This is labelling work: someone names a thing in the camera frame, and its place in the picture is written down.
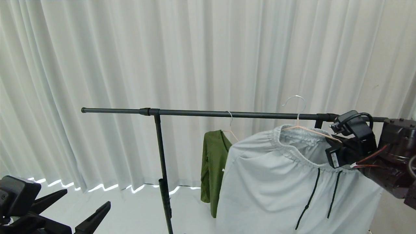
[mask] clothes rack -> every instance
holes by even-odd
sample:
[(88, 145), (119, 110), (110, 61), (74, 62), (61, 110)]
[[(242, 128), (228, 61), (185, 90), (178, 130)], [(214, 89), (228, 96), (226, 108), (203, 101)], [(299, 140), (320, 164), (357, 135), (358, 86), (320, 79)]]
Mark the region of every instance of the clothes rack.
[[(169, 200), (168, 177), (166, 174), (165, 153), (163, 149), (161, 115), (179, 115), (179, 116), (205, 116), (205, 117), (231, 117), (227, 111), (200, 111), (200, 110), (162, 110), (157, 108), (141, 109), (103, 109), (103, 108), (85, 108), (81, 109), (82, 113), (112, 113), (112, 114), (140, 114), (145, 116), (154, 116), (156, 125), (156, 134), (159, 146), (159, 156), (162, 169), (162, 179), (159, 180), (160, 192), (162, 195), (163, 209), (165, 211), (166, 224), (169, 234), (173, 234), (172, 229), (172, 209)], [(231, 112), (233, 118), (261, 118), (261, 119), (297, 119), (298, 114), (286, 113), (262, 113), (262, 112)], [(315, 128), (322, 128), (323, 122), (333, 122), (338, 115), (336, 114), (300, 114), (299, 119), (315, 120)], [(374, 122), (384, 122), (385, 117), (373, 117)]]

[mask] green shirt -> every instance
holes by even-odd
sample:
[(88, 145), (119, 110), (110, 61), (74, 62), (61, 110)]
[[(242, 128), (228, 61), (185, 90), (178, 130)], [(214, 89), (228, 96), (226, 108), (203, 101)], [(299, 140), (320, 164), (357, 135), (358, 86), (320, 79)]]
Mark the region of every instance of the green shirt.
[(217, 217), (223, 169), (232, 146), (221, 130), (205, 133), (202, 151), (201, 201), (211, 203), (211, 215)]

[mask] white curtain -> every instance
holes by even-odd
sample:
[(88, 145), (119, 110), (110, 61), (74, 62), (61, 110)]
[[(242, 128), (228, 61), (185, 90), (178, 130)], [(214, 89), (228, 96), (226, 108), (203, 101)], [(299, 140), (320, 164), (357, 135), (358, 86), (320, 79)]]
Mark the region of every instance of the white curtain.
[[(81, 107), (297, 112), (281, 104), (301, 95), (305, 113), (410, 117), (415, 12), (413, 0), (1, 1), (0, 172), (157, 184), (153, 118)], [(162, 117), (171, 189), (199, 185), (203, 135), (229, 122)], [(285, 122), (232, 128), (243, 139)]]

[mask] hanger hook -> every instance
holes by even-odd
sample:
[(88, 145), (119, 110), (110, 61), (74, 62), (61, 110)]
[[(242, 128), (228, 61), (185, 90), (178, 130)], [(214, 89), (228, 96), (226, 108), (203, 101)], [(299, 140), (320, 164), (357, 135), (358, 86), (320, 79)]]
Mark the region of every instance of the hanger hook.
[(233, 114), (229, 111), (227, 111), (227, 112), (230, 113), (230, 115), (231, 115), (231, 121), (230, 121), (230, 127), (231, 127), (231, 123), (233, 122)]
[(299, 95), (295, 95), (295, 96), (291, 96), (291, 97), (289, 97), (287, 100), (286, 100), (286, 102), (282, 105), (282, 107), (284, 107), (286, 104), (287, 104), (287, 102), (292, 98), (292, 97), (299, 97), (299, 98), (301, 98), (302, 100), (303, 100), (303, 109), (299, 112), (299, 113), (302, 113), (305, 109), (306, 109), (306, 101), (305, 101), (305, 99), (303, 98), (303, 97), (301, 97), (301, 96), (299, 96)]

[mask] black drawstring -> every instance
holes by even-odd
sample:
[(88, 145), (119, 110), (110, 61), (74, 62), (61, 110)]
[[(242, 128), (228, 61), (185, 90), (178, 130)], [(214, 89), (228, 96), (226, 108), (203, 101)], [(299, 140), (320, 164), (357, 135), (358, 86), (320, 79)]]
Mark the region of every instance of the black drawstring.
[(309, 208), (309, 204), (310, 204), (310, 203), (311, 203), (311, 201), (312, 201), (313, 194), (315, 193), (316, 187), (317, 187), (317, 185), (318, 185), (319, 174), (321, 174), (321, 169), (320, 169), (320, 168), (318, 168), (318, 176), (316, 177), (315, 187), (313, 188), (313, 191), (312, 191), (311, 197), (309, 198), (308, 204), (306, 204), (305, 208), (304, 208), (304, 209), (303, 209), (303, 211), (302, 211), (302, 214), (301, 214), (301, 215), (300, 215), (300, 217), (299, 217), (299, 220), (297, 221), (297, 224), (296, 224), (296, 228), (295, 228), (295, 230), (297, 230), (297, 228), (299, 227), (299, 223), (300, 223), (300, 220), (302, 219), (303, 214), (304, 214), (304, 213), (305, 213), (305, 211)]
[(332, 205), (334, 204), (334, 200), (335, 200), (335, 193), (337, 192), (338, 181), (339, 181), (339, 176), (340, 176), (340, 175), (341, 175), (341, 171), (338, 173), (338, 176), (337, 176), (337, 182), (335, 182), (334, 194), (332, 195), (332, 202), (331, 202), (331, 205), (329, 206), (329, 211), (328, 211), (328, 216), (327, 216), (327, 219), (329, 219), (329, 215), (331, 214)]

